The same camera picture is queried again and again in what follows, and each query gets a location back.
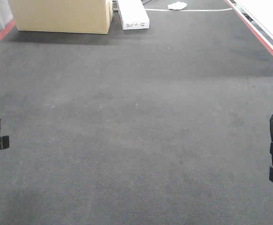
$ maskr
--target white panel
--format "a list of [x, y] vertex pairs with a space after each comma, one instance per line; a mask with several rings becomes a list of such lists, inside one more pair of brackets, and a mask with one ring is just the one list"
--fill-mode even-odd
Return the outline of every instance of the white panel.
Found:
[[4, 26], [6, 26], [12, 19], [10, 7], [7, 0], [0, 0], [0, 16]]
[[273, 0], [235, 0], [273, 39]]

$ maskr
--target floor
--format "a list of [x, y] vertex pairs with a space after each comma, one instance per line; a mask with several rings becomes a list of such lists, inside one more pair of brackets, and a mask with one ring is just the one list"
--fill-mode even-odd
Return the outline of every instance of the floor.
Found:
[[273, 225], [273, 57], [233, 10], [148, 15], [0, 43], [0, 225]]

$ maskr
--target white tape line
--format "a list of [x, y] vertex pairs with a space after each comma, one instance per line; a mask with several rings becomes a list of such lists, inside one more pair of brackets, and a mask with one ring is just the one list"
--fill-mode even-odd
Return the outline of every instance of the white tape line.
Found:
[[156, 9], [156, 8], [146, 8], [146, 11], [157, 11], [157, 12], [224, 12], [230, 11], [232, 8], [223, 9], [187, 9], [187, 10], [170, 10], [170, 9]]

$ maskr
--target white device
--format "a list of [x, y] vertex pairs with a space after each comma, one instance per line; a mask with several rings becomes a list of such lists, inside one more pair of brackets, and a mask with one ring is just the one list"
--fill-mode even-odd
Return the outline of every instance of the white device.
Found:
[[117, 0], [123, 30], [148, 29], [150, 19], [141, 0]]

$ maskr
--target crumpled tissue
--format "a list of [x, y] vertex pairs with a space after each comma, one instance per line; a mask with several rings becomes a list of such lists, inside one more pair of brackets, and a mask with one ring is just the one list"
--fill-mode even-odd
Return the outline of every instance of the crumpled tissue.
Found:
[[187, 3], [177, 1], [173, 4], [168, 5], [168, 8], [171, 10], [181, 10], [181, 9], [184, 9], [186, 6], [187, 6]]

